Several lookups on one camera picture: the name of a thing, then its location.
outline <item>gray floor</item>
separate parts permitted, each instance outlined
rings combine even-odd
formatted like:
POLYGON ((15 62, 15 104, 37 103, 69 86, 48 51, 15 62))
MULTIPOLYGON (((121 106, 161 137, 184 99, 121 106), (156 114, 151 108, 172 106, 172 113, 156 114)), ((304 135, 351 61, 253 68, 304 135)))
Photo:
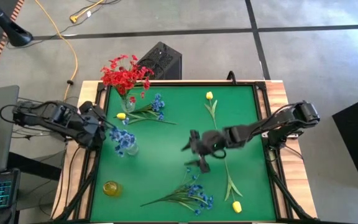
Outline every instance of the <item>gray floor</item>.
MULTIPOLYGON (((70 25, 68 16, 88 2, 41 3, 57 26, 64 29, 70 25)), ((358 24, 358 1, 258 0, 252 5, 258 27, 358 24)), ((17 22, 35 36, 55 33, 31 0, 25 2, 17 22)), ((66 34, 217 28, 250 28, 245 2, 122 0, 104 6, 66 34)), ((358 223, 358 173, 331 118, 358 101, 358 30, 269 32, 260 33, 260 38, 271 78, 284 80, 291 102, 313 102, 322 118, 300 139, 318 216, 322 220, 358 223)), ((183 54, 183 79, 223 79, 229 70, 238 79, 263 78, 251 33, 76 39, 70 42, 80 66, 69 95, 78 96, 83 80, 99 79, 100 68, 109 59, 119 54, 141 57, 158 41, 183 54)), ((19 85, 20 96, 35 100, 62 99, 65 80, 73 69, 73 56, 61 40, 48 40, 27 49, 4 49, 0 86, 19 85)), ((64 147, 50 137, 14 140, 11 151, 29 157, 53 154, 64 147)), ((38 197, 55 186, 45 186, 38 197)), ((32 208, 22 213, 20 223, 46 218, 38 208, 32 208)))

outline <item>wooden table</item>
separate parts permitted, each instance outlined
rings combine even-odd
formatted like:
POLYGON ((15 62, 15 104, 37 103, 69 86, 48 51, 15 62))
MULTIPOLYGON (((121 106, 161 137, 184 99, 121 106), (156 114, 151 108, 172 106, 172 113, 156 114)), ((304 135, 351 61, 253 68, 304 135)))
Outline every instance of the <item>wooden table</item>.
MULTIPOLYGON (((192 80, 187 82, 231 82, 230 80, 192 80)), ((84 81, 81 93, 78 99, 78 106, 82 105, 85 101, 91 101, 95 103, 96 98, 96 90, 98 87, 98 83, 100 81, 84 81)), ((172 80, 159 80, 159 81, 153 81, 153 82, 172 82, 172 80)), ((237 82, 265 82, 267 87, 267 94, 268 94, 268 101, 270 103, 270 109, 272 112, 279 109, 279 107, 288 104, 287 95, 285 93, 284 84, 282 81, 260 81, 260 80, 239 80, 237 82)), ((101 100, 99 105, 104 105, 104 95, 102 94, 101 100)), ((266 117, 266 107, 264 105, 263 96, 261 94, 261 91, 258 92, 259 101, 261 104, 261 111, 262 116, 266 117)), ((288 140, 287 145, 291 148, 295 149, 299 153, 300 148, 297 140, 288 140)), ((74 152, 77 149, 78 145, 74 141, 70 141, 68 143, 67 147, 67 153, 65 158, 65 163, 63 167, 63 178, 61 176, 57 194, 55 197, 55 203, 53 205, 53 209, 57 206, 56 212, 53 216, 53 218, 59 216, 59 214, 62 213, 63 208, 66 203, 69 203, 70 200, 74 197, 78 190, 78 186, 80 183, 80 176, 81 171, 83 168, 83 160, 85 156, 85 150, 80 149, 77 153, 75 158, 73 158, 74 152), (69 173, 69 166, 71 160, 74 159, 72 167, 71 167, 71 178, 68 179, 68 173, 69 173), (68 182, 70 181, 70 189, 68 191, 68 197, 66 198, 67 194, 67 188, 68 188, 68 182), (60 200, 58 201, 58 196, 60 194, 60 191, 62 190, 62 195, 60 200)), ((93 165, 93 157, 94 153, 91 154, 91 159, 89 161, 89 167, 88 170, 91 169, 91 166, 93 165)), ((281 160, 283 164, 283 170, 285 173, 285 179, 287 183, 287 187, 293 197, 296 199, 296 201, 302 206, 302 208, 305 210, 306 213, 311 215, 312 217, 317 217, 316 210, 314 208, 313 198, 311 196, 308 177, 306 175, 305 166, 303 164, 302 159, 300 159, 295 153, 288 151, 286 149, 281 150, 281 160)), ((287 217, 286 211, 285 211, 285 204, 283 196, 276 186, 276 192, 277 192, 277 198, 278 198, 278 204, 280 207, 280 214, 282 218, 287 217)), ((83 199, 81 202, 80 207, 80 213, 79 218, 85 218, 86 213, 86 204, 88 202, 88 195, 89 195, 89 188, 86 190, 86 192, 83 195, 83 199)))

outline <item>black floor stripe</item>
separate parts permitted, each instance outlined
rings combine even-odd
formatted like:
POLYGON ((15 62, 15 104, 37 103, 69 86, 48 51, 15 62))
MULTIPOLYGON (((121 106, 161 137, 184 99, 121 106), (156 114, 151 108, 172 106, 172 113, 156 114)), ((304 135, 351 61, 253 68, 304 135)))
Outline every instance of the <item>black floor stripe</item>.
POLYGON ((337 26, 306 26, 306 27, 267 27, 259 28, 259 32, 290 32, 290 31, 317 31, 317 30, 351 30, 358 29, 358 25, 337 26))
POLYGON ((269 69, 267 68, 267 62, 266 62, 266 58, 265 58, 265 53, 264 53, 264 49, 262 47, 262 42, 260 41, 258 27, 257 27, 257 24, 256 24, 255 14, 254 14, 254 10, 252 9, 251 1, 246 0, 246 4, 247 4, 249 20, 250 20, 250 23, 251 23, 252 33, 254 35, 256 50, 258 52, 258 58, 259 58, 259 61, 260 61, 260 65, 262 67, 262 73, 263 73, 264 78, 266 80, 270 80, 269 69))
MULTIPOLYGON (((147 31, 147 32, 122 32, 105 34, 78 34, 64 35, 65 39, 92 39, 92 38, 112 38, 112 37, 148 37, 161 35, 190 35, 190 34, 237 34, 252 32, 250 28, 232 28, 232 29, 197 29, 197 30, 169 30, 169 31, 147 31)), ((59 39, 58 36, 38 36, 34 40, 59 39)))

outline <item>yellow extension cord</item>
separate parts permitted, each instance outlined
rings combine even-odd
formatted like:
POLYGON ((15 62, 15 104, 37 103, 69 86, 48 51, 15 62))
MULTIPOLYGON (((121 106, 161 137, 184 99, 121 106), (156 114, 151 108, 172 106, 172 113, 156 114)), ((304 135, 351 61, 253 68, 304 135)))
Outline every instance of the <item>yellow extension cord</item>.
POLYGON ((96 2, 96 3, 93 4, 92 6, 87 7, 86 9, 82 10, 82 12, 80 12, 80 13, 79 13, 78 15, 76 15, 76 16, 74 16, 74 15, 70 16, 70 21, 71 21, 72 23, 76 23, 76 22, 77 22, 77 19, 78 19, 80 16, 82 16, 86 11, 92 9, 93 7, 97 6, 98 4, 100 4, 100 3, 103 2, 103 1, 104 1, 104 0, 100 0, 100 1, 96 2))
MULTIPOLYGON (((75 69, 73 72, 73 75, 70 78, 70 81, 73 81, 75 75, 77 74, 77 70, 78 70, 78 59, 77 59, 77 54, 75 53, 75 50, 73 48, 73 46, 71 46, 71 43, 69 43, 69 41, 67 41, 59 32, 59 29, 57 28, 55 22, 52 20, 52 18, 50 17, 50 15, 46 12, 46 10, 44 9, 44 7, 42 7, 41 3, 38 2, 38 0, 35 0, 36 3, 40 6, 40 8, 43 10, 43 12, 47 15, 47 17, 49 18, 50 22, 53 24, 53 26, 55 27, 55 30, 57 32, 57 34, 59 35, 59 37, 64 40, 67 45, 71 48, 71 51, 73 52, 74 58, 75 58, 75 69)), ((65 97, 63 98, 63 100, 65 101, 67 98, 67 93, 68 93, 68 89, 70 88, 70 84, 67 84, 67 88, 66 88, 66 92, 65 92, 65 97)))

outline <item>clear glass vase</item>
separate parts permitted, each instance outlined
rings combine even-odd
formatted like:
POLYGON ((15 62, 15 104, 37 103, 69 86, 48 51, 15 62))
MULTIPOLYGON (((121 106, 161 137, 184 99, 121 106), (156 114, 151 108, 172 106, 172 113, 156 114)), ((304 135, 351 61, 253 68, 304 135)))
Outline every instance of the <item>clear glass vase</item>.
POLYGON ((128 155, 134 156, 139 152, 139 146, 135 142, 135 144, 133 144, 131 147, 125 148, 125 151, 128 155))
POLYGON ((126 113, 130 113, 135 110, 135 103, 132 103, 129 97, 125 97, 121 100, 121 107, 126 113))

